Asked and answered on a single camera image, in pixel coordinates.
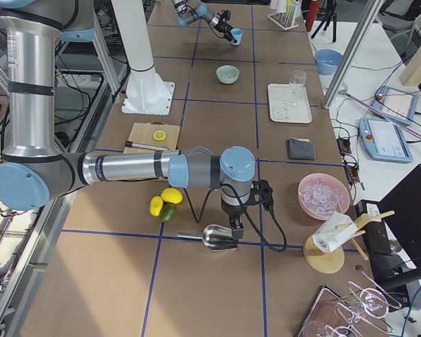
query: white plate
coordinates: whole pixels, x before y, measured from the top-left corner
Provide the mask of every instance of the white plate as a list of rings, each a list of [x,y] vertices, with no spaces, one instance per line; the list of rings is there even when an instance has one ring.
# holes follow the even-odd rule
[[[290,86],[288,84],[269,84],[269,118],[279,123],[310,123],[312,113],[310,112],[306,88],[302,90],[302,98],[296,100],[296,107],[287,107],[285,101],[291,99]]]

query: blue cup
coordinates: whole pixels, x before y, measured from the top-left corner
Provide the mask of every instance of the blue cup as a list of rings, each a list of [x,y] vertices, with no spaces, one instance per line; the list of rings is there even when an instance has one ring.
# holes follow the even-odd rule
[[[240,28],[233,28],[231,29],[232,36],[236,39],[236,41],[232,41],[231,43],[235,46],[238,46],[241,42],[241,36],[243,35],[243,30]]]

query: wooden board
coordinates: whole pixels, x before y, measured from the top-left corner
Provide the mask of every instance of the wooden board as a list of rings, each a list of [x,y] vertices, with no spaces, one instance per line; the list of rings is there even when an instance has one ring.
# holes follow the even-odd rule
[[[304,242],[303,251],[307,263],[324,274],[337,272],[345,263],[345,253],[342,247],[338,247],[332,253],[322,253],[315,246],[312,236],[308,237]]]
[[[153,133],[162,130],[166,133],[167,138],[162,141],[154,140]],[[169,150],[175,150],[180,135],[180,127],[178,125],[168,125],[164,123],[134,123],[128,140],[134,143],[142,143],[147,145],[156,145],[167,147]],[[151,152],[151,150],[135,149],[125,147],[123,153],[142,153]]]

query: wooden cutting board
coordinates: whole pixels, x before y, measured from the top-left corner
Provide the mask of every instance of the wooden cutting board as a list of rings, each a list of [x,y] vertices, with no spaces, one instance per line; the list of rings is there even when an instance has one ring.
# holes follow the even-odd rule
[[[153,134],[155,131],[162,130],[166,133],[167,138],[162,141],[154,140]],[[159,122],[152,123],[134,123],[128,140],[134,143],[141,143],[146,145],[155,145],[167,147],[169,150],[175,150],[180,135],[180,127],[178,125],[169,125]],[[135,149],[132,147],[125,147],[123,153],[141,153],[152,152],[152,150]]]

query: light green bowl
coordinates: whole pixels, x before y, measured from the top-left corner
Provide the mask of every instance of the light green bowl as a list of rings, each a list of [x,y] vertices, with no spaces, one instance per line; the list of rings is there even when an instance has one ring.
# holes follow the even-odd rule
[[[240,71],[231,65],[222,65],[217,69],[217,77],[223,84],[233,84],[240,75]]]

